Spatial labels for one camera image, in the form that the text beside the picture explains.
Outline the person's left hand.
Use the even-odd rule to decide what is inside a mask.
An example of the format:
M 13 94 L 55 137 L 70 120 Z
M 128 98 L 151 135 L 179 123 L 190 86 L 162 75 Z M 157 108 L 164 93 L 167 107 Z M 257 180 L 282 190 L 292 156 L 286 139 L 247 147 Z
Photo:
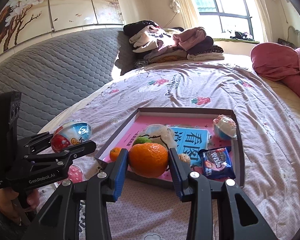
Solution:
M 0 212 L 16 224 L 21 223 L 23 212 L 35 211 L 40 203 L 40 195 L 37 189 L 32 190 L 27 195 L 28 207 L 25 209 L 17 205 L 18 196 L 19 193 L 13 191 L 10 187 L 0 189 Z

